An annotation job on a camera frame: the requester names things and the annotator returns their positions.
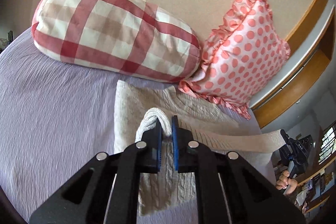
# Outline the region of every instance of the metal rivet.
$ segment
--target metal rivet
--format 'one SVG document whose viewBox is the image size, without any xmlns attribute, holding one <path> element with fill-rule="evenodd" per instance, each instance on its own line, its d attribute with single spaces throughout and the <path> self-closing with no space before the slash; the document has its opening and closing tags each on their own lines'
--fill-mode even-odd
<svg viewBox="0 0 336 224">
<path fill-rule="evenodd" d="M 234 152 L 234 151 L 231 151 L 227 154 L 227 156 L 229 157 L 229 159 L 231 160 L 236 160 L 238 159 L 239 155 L 238 153 Z"/>
<path fill-rule="evenodd" d="M 104 160 L 107 158 L 107 154 L 105 152 L 100 152 L 96 155 L 97 160 Z"/>
<path fill-rule="evenodd" d="M 197 141 L 190 141 L 189 143 L 188 143 L 188 146 L 190 147 L 190 148 L 196 148 L 196 147 L 198 147 L 200 144 L 197 142 Z"/>
<path fill-rule="evenodd" d="M 140 141 L 137 142 L 135 145 L 137 148 L 141 149 L 141 148 L 145 148 L 147 146 L 146 142 Z"/>
</svg>

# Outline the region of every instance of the pillow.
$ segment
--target pillow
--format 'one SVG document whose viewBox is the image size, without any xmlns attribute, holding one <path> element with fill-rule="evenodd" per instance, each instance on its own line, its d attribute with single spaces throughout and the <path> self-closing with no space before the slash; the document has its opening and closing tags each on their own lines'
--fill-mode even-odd
<svg viewBox="0 0 336 224">
<path fill-rule="evenodd" d="M 179 82 L 200 62 L 194 31 L 145 0 L 41 0 L 35 46 L 66 63 Z"/>
<path fill-rule="evenodd" d="M 179 90 L 238 112 L 281 69 L 290 48 L 276 34 L 267 0 L 235 0 L 205 41 L 200 68 Z"/>
</svg>

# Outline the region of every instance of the polka dot pillow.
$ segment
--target polka dot pillow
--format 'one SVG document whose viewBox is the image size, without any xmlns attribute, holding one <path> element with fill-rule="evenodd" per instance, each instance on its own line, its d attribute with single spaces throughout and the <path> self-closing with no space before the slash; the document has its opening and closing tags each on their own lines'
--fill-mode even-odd
<svg viewBox="0 0 336 224">
<path fill-rule="evenodd" d="M 199 69 L 178 88 L 250 119 L 251 97 L 285 64 L 290 48 L 275 32 L 267 0 L 235 0 L 223 21 L 205 41 Z"/>
</svg>

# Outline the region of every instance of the beige knit sweater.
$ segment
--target beige knit sweater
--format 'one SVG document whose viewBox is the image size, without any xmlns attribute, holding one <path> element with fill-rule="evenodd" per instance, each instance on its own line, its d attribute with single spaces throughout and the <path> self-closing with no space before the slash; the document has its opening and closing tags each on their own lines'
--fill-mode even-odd
<svg viewBox="0 0 336 224">
<path fill-rule="evenodd" d="M 139 212 L 142 215 L 176 206 L 196 196 L 194 175 L 178 174 L 173 167 L 173 115 L 178 116 L 179 126 L 190 130 L 195 140 L 214 151 L 237 151 L 254 166 L 268 164 L 272 153 L 285 144 L 279 131 L 246 136 L 245 129 L 215 104 L 180 93 L 173 86 L 151 90 L 119 80 L 115 96 L 114 152 L 122 152 L 136 138 L 141 139 L 142 132 L 153 128 L 156 120 L 153 116 L 159 118 L 164 131 L 161 170 L 158 174 L 142 174 L 140 179 Z"/>
</svg>

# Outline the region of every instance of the bed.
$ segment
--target bed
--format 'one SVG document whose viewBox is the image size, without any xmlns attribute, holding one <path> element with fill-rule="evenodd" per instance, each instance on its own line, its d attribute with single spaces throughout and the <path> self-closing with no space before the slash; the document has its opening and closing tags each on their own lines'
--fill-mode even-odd
<svg viewBox="0 0 336 224">
<path fill-rule="evenodd" d="M 113 153 L 117 80 L 163 89 L 170 84 L 54 61 L 33 44 L 30 29 L 0 55 L 0 214 L 26 223 L 31 213 L 96 153 Z M 261 134 L 248 121 L 222 108 Z M 272 164 L 256 166 L 275 184 Z M 137 223 L 197 223 L 193 200 Z"/>
</svg>

